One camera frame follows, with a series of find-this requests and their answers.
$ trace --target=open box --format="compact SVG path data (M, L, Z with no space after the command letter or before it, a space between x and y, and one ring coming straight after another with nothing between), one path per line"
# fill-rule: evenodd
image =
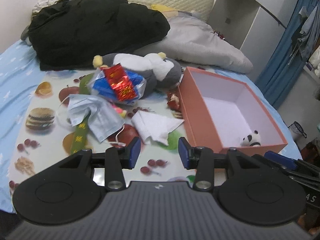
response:
M236 147L252 156L279 153L287 141L260 99L241 81L187 67L178 87L188 142L215 153ZM244 137L257 130L261 146L241 147Z

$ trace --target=panda's head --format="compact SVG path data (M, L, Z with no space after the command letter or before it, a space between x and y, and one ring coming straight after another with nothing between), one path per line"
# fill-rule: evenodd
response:
M261 137L257 130L254 130L253 133L249 134L247 137L244 137L241 146L261 146Z

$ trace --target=stuffed animal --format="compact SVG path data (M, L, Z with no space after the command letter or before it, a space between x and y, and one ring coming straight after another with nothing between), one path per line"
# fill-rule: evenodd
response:
M258 147L261 146L261 137L257 130L253 133L249 134L247 137L243 138L241 142L241 146L253 146Z
M135 72L145 78L147 85L143 97L150 95L156 87L175 87L181 77L180 64L173 59L167 58L163 52L150 53L144 57L125 53L112 53L105 56L97 55L93 59L95 68L102 65L113 66L119 63L124 69Z

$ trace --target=black jacket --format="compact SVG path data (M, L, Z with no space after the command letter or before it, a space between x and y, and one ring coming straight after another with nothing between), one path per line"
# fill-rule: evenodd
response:
M43 8L29 38L41 70L92 67L95 55L132 53L170 30L158 11L127 0L69 0Z

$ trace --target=red foil package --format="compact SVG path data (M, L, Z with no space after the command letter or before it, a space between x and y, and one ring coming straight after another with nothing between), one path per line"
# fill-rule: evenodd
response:
M133 99L137 96L132 82L120 64L110 68L102 68L102 70L119 101Z

